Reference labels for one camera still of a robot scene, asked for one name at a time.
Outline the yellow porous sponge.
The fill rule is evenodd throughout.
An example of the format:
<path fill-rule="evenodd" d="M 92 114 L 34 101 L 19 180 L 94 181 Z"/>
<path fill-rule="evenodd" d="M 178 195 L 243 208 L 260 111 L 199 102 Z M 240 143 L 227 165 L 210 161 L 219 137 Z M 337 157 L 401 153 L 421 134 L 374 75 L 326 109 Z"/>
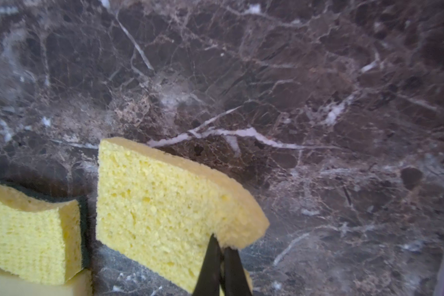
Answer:
<path fill-rule="evenodd" d="M 124 138 L 98 153 L 96 237 L 186 292 L 193 292 L 211 236 L 244 249 L 270 223 L 236 180 Z"/>

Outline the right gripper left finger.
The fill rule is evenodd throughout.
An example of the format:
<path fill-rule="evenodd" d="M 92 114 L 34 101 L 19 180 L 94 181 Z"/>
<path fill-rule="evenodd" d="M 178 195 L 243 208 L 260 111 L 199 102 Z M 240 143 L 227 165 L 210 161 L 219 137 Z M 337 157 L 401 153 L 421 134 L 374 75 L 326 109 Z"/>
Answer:
<path fill-rule="evenodd" d="M 219 296 L 222 250 L 217 238 L 211 235 L 201 272 L 192 296 Z"/>

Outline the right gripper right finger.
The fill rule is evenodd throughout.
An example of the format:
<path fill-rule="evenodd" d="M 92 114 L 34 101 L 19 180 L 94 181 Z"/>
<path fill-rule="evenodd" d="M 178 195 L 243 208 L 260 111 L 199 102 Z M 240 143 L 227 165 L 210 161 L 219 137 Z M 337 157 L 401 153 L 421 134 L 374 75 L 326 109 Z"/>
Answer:
<path fill-rule="evenodd" d="M 239 252 L 225 248 L 221 264 L 220 284 L 225 296 L 252 296 Z"/>

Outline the beige tan sponge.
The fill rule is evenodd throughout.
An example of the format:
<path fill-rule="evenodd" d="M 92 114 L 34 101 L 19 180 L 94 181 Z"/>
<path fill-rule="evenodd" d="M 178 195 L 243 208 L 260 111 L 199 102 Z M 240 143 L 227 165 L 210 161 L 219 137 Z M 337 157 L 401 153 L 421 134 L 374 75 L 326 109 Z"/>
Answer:
<path fill-rule="evenodd" d="M 90 270 L 80 271 L 62 285 L 28 282 L 0 269 L 0 296 L 92 296 Z"/>

